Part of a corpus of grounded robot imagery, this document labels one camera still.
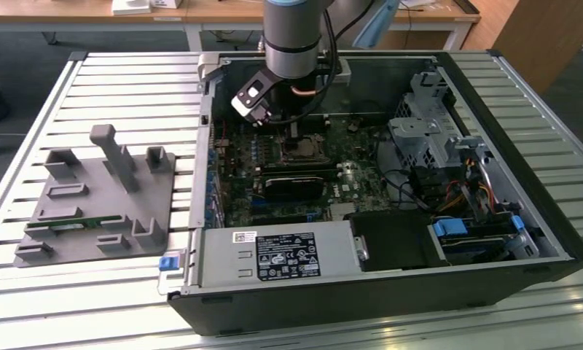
motherboard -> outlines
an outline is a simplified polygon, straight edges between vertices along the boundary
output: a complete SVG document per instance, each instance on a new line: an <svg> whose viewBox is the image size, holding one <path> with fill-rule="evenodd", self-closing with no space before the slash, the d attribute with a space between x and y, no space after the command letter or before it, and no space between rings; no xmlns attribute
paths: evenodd
<svg viewBox="0 0 583 350"><path fill-rule="evenodd" d="M317 122L290 137L284 129L222 122L217 151L225 226L342 220L395 205L377 172L377 127L357 115Z"/></svg>

gray floor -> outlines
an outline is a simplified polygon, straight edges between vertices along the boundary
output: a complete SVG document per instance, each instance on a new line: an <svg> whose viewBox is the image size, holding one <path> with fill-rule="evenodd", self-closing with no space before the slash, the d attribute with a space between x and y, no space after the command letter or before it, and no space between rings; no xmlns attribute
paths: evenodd
<svg viewBox="0 0 583 350"><path fill-rule="evenodd" d="M249 50L258 35L245 42L236 33L232 42L216 42L204 34L205 50ZM0 33L0 90L12 105L10 116L0 122L0 133L26 133L45 102L56 78L74 50L96 52L186 51L180 32L60 33L60 44L48 46L37 33ZM562 120L583 141L583 52L543 96ZM0 179L22 137L0 137Z"/></svg>

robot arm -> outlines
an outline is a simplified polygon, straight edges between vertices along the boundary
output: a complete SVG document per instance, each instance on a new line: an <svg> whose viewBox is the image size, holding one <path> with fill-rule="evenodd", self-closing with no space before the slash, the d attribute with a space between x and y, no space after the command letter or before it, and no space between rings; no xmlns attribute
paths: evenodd
<svg viewBox="0 0 583 350"><path fill-rule="evenodd" d="M293 94L298 97L278 98L277 101L281 115L297 115L289 120L298 120L304 113L317 108L329 85L319 90L301 90L297 86L315 85L322 18L331 42L329 75L334 77L337 41L361 48L375 46L389 29L397 8L398 0L266 0L266 68L236 94L232 105L238 113L258 125L288 123L272 120L266 97L277 91L280 96ZM307 108L301 112L298 106L306 104Z"/></svg>

metal slotted table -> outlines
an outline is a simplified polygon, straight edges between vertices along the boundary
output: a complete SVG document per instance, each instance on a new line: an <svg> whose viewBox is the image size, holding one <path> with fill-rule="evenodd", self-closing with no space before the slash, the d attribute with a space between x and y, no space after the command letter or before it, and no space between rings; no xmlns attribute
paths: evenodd
<svg viewBox="0 0 583 350"><path fill-rule="evenodd" d="M465 75L583 237L583 145L501 57L451 52ZM274 330L198 336L165 303L157 257L18 269L53 148L100 157L88 140L112 123L133 155L164 145L178 156L169 249L188 243L200 93L198 53L92 53L69 61L0 184L0 349L583 349L583 270L495 306ZM466 110L461 115L475 129Z"/></svg>

warning label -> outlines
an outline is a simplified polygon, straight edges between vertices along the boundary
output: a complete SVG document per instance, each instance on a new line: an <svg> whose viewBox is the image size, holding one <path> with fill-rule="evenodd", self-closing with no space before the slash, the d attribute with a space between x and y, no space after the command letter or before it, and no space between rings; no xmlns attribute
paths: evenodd
<svg viewBox="0 0 583 350"><path fill-rule="evenodd" d="M319 276L313 232L258 236L257 270L257 277L262 281Z"/></svg>

